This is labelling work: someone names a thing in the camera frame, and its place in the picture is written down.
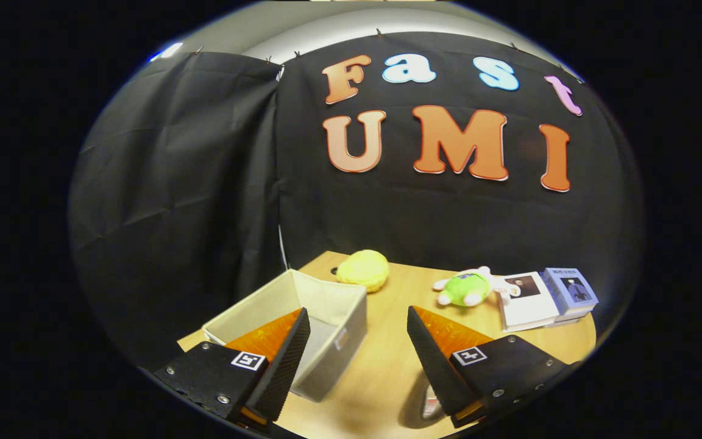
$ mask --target table top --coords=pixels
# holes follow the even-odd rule
[[[331,269],[348,255],[325,252],[300,272],[320,280],[336,281]],[[458,267],[458,271],[467,267]],[[275,422],[308,439],[361,437],[436,438],[456,433],[449,417],[415,429],[401,424],[403,406],[423,369],[406,331],[408,307],[421,306],[494,339],[502,332],[499,296],[490,294],[473,308],[437,303],[432,284],[456,272],[390,263],[389,278],[378,292],[367,295],[367,336],[348,369],[320,403],[289,392]],[[597,339],[591,313],[578,323],[562,327],[518,331],[517,336],[571,364],[587,358]],[[184,351],[205,341],[202,330],[179,340]]]

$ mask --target stuffed toy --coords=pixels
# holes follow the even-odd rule
[[[458,306],[476,306],[484,302],[490,291],[498,292],[503,300],[522,294],[517,285],[491,275],[487,266],[460,271],[450,279],[435,282],[432,287],[441,292],[438,295],[438,303],[441,305],[454,303]]]
[[[368,293],[374,293],[389,277],[389,262],[374,250],[360,250],[340,263],[335,277],[343,284],[364,285]]]

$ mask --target white ceiling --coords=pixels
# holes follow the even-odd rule
[[[355,37],[430,31],[480,37],[508,45],[553,64],[553,55],[521,34],[476,11],[451,2],[256,2],[212,20],[179,39],[178,50],[237,53],[282,63],[317,48]]]

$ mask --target yellow ball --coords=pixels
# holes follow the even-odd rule
[[[348,256],[335,273],[339,282],[364,285],[368,293],[381,289],[389,277],[389,262],[374,250],[361,250]]]

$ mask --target white storage box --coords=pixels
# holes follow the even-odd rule
[[[307,309],[310,336],[291,392],[320,402],[348,367],[367,334],[367,292],[361,285],[318,280],[289,269],[202,326],[218,344]]]

